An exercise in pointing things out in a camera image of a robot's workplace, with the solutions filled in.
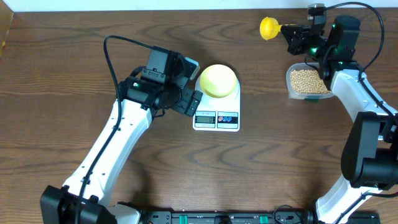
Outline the yellow plastic bowl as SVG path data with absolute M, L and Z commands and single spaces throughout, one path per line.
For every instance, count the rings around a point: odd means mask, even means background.
M 238 79 L 226 65 L 211 65 L 202 71 L 199 85 L 203 92 L 213 98 L 224 98 L 236 88 Z

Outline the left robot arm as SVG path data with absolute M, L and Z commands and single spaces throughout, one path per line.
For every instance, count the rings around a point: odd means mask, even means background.
M 187 88 L 200 66 L 178 52 L 153 46 L 147 65 L 116 85 L 109 119 L 79 168 L 61 188 L 49 185 L 40 198 L 44 223 L 139 223 L 126 204 L 110 206 L 118 176 L 136 142 L 158 112 L 193 116 L 202 93 Z

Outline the white digital kitchen scale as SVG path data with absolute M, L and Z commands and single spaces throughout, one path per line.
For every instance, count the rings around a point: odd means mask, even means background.
M 198 78 L 195 89 L 202 92 L 202 98 L 193 116 L 192 127 L 197 131 L 237 132 L 241 122 L 241 86 L 239 81 L 234 90 L 224 98 L 207 95 Z

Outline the clear container of soybeans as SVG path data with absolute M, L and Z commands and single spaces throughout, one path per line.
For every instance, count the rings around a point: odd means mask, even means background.
M 295 100 L 320 100 L 334 97 L 319 77 L 317 63 L 296 63 L 286 73 L 288 96 Z

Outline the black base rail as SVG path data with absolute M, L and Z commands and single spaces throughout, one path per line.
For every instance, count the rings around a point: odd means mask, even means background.
M 228 212 L 170 212 L 148 211 L 141 212 L 139 224 L 316 224 L 320 223 L 311 211 L 295 211 L 292 209 L 278 209 L 274 212 L 263 213 L 228 213 Z

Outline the yellow plastic measuring scoop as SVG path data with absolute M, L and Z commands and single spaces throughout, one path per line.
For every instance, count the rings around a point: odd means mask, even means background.
M 263 39 L 270 40 L 277 36 L 282 25 L 272 17 L 265 17 L 260 24 L 259 32 Z

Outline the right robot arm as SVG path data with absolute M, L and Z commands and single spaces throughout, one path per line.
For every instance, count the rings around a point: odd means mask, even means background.
M 315 203 L 307 223 L 346 223 L 370 197 L 395 197 L 386 191 L 397 185 L 397 110 L 369 83 L 364 68 L 353 60 L 360 21 L 337 16 L 323 36 L 325 16 L 310 26 L 286 24 L 278 30 L 293 55 L 307 53 L 318 62 L 325 86 L 342 102 L 353 120 L 341 155 L 341 175 Z

